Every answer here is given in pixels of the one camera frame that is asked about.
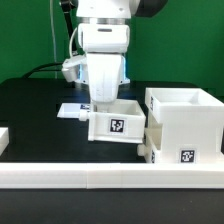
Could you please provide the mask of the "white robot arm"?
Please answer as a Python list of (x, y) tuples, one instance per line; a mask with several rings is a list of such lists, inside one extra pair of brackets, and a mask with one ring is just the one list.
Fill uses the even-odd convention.
[(153, 17), (168, 0), (72, 0), (78, 27), (69, 43), (70, 57), (62, 64), (68, 82), (77, 82), (77, 67), (84, 65), (90, 98), (111, 104), (124, 78), (124, 55), (130, 42), (132, 16)]

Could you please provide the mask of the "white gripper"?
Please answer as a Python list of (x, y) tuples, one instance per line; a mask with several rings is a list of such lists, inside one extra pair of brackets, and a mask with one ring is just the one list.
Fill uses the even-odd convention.
[(86, 59), (91, 100), (94, 103), (114, 102), (122, 72), (122, 56), (88, 53)]

